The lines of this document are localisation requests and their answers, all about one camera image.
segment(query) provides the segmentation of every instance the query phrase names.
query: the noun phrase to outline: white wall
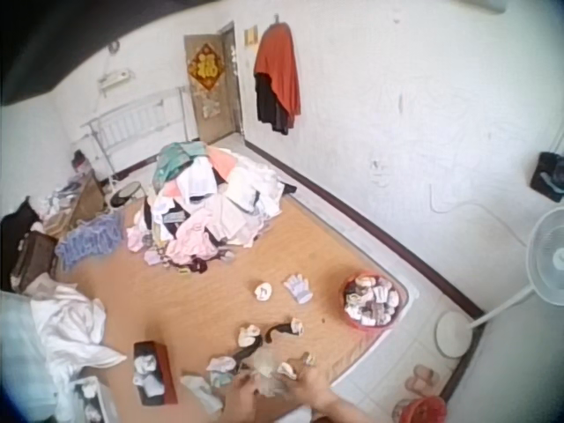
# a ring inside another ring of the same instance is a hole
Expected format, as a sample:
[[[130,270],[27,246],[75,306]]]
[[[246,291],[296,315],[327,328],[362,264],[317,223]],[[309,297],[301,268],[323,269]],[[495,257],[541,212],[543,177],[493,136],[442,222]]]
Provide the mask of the white wall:
[[[527,283],[526,241],[555,206],[527,187],[564,131],[564,13],[511,0],[234,2],[245,137],[373,220],[479,306]],[[256,119],[255,52],[289,24],[302,116],[284,137]],[[430,189],[437,211],[430,206]]]
[[[113,108],[141,99],[148,94],[162,92],[188,84],[184,35],[216,33],[229,22],[223,4],[207,4],[157,20],[122,37],[120,50],[110,56],[102,49],[76,68],[51,93],[63,119],[63,125],[72,141],[78,141],[88,129],[80,128],[90,119]],[[129,68],[134,78],[108,90],[104,97],[98,91],[97,80],[106,72]],[[189,97],[184,106],[187,114],[189,139],[197,137],[197,127]],[[159,152],[173,141],[182,141],[182,126],[175,125],[170,133],[157,134],[133,145],[124,145],[114,151],[111,160],[116,170],[124,169]],[[101,158],[90,140],[76,144],[77,148],[93,159]],[[105,177],[108,169],[103,160],[95,165],[98,175]]]
[[[564,308],[533,296],[496,317],[454,396],[448,421],[547,423],[564,415]]]
[[[0,216],[38,200],[74,174],[71,144],[48,94],[2,108]]]

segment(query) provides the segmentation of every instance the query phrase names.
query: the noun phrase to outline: white fan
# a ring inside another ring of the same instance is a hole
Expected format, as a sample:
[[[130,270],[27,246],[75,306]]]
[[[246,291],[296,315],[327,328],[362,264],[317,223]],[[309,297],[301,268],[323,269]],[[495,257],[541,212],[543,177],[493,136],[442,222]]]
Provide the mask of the white fan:
[[[533,291],[544,301],[564,306],[564,207],[548,212],[535,225],[527,245],[530,283],[500,306],[468,323],[457,312],[448,312],[437,323],[435,339],[447,357],[462,357],[470,348],[472,330],[529,296]]]

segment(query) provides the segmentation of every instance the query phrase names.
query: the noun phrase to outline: baseboard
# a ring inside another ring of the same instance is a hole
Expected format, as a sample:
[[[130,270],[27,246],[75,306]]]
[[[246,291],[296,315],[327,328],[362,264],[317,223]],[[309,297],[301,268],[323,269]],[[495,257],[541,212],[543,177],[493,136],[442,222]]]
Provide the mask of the baseboard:
[[[347,216],[350,220],[352,220],[369,234],[377,238],[386,247],[403,258],[411,267],[413,267],[424,277],[429,279],[432,284],[439,288],[445,295],[453,300],[458,305],[458,307],[464,310],[464,312],[471,316],[473,319],[477,319],[484,314],[484,311],[480,307],[478,307],[472,300],[470,300],[466,295],[460,292],[458,288],[448,282],[448,280],[445,279],[438,271],[430,267],[427,263],[421,260],[412,251],[410,251],[403,244],[393,238],[390,234],[381,229],[374,222],[365,218],[358,211],[354,210],[350,205],[345,204],[342,200],[332,195],[329,191],[321,188],[319,185],[312,182],[304,175],[293,170],[291,167],[282,163],[275,157],[272,157],[269,153],[260,149],[256,145],[253,145],[247,140],[245,140],[245,145],[250,150],[257,153],[259,156],[267,159],[270,163],[278,167],[280,170],[292,176],[292,178],[294,178],[296,181],[298,181],[308,189],[311,189],[327,203],[331,204],[333,207]]]
[[[458,288],[453,286],[447,279],[445,279],[438,271],[433,269],[418,256],[416,256],[412,251],[402,245],[398,240],[393,238],[386,231],[381,229],[371,220],[365,218],[362,214],[354,210],[350,205],[344,203],[339,198],[332,195],[329,191],[321,188],[316,183],[309,180],[304,175],[293,170],[291,167],[287,166],[280,160],[272,157],[269,153],[260,149],[256,145],[251,144],[249,141],[245,140],[245,145],[257,153],[259,156],[268,160],[272,165],[278,167],[280,170],[294,178],[296,181],[316,193],[319,197],[325,200],[327,203],[331,204],[337,210],[342,212],[350,220],[355,222],[357,225],[362,227],[369,234],[372,234],[381,243],[386,245],[389,249],[395,252],[398,256],[403,258],[411,267],[416,269],[421,275],[426,277],[433,285],[439,288],[445,295],[447,295],[451,300],[453,300],[458,307],[464,310],[473,319],[478,319],[484,314],[484,311],[478,307],[472,300],[470,300],[466,295],[464,295]],[[448,402],[452,394],[454,393],[456,387],[462,380],[464,372],[470,365],[471,359],[476,352],[479,344],[479,340],[482,338],[484,333],[485,325],[474,330],[472,335],[471,347],[468,352],[460,359],[455,370],[452,372],[452,376],[443,388],[440,396],[445,402]]]
[[[117,181],[121,181],[125,178],[127,178],[132,172],[135,172],[136,170],[142,169],[143,167],[150,165],[152,163],[154,163],[155,161],[157,161],[157,156],[158,154],[155,154],[154,156],[151,156],[145,160],[141,160],[139,162],[137,162],[135,165],[131,165],[129,167],[126,167],[123,170],[120,170],[119,172],[115,172],[115,174],[113,174],[113,178]],[[109,179],[102,179],[100,181],[100,185],[102,187],[105,187],[106,185],[109,184]]]

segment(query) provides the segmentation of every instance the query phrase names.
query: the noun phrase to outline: tile floor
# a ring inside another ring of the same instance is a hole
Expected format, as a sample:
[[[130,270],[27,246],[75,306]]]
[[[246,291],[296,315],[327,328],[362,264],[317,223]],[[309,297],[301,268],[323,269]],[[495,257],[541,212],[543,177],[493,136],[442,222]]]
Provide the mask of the tile floor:
[[[228,148],[271,166],[245,147],[239,134],[226,137],[215,146]],[[130,181],[140,181],[144,187],[149,186],[155,166],[152,164],[132,173],[117,187]],[[390,423],[395,404],[401,399],[415,397],[405,389],[404,381],[417,364],[424,364],[438,372],[441,380],[434,388],[437,394],[450,378],[457,360],[445,358],[439,353],[434,342],[434,326],[444,313],[462,310],[372,235],[293,178],[276,170],[283,181],[298,187],[293,196],[300,203],[387,270],[409,291],[410,304],[397,326],[381,337],[353,369],[333,384],[335,392],[358,405],[375,421]],[[306,423],[310,416],[310,410],[302,407],[278,422]]]

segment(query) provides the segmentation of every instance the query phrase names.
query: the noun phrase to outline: hand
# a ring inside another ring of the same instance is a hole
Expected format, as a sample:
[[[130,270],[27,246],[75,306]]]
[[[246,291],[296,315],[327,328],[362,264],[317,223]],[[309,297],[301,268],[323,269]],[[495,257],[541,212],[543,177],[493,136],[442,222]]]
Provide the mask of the hand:
[[[323,412],[338,401],[338,396],[330,389],[327,379],[318,368],[306,366],[302,360],[290,359],[288,364],[296,372],[297,379],[293,381],[284,375],[275,377],[286,385],[300,403]]]
[[[226,407],[220,423],[252,423],[256,414],[258,380],[250,373],[239,373],[226,394]]]

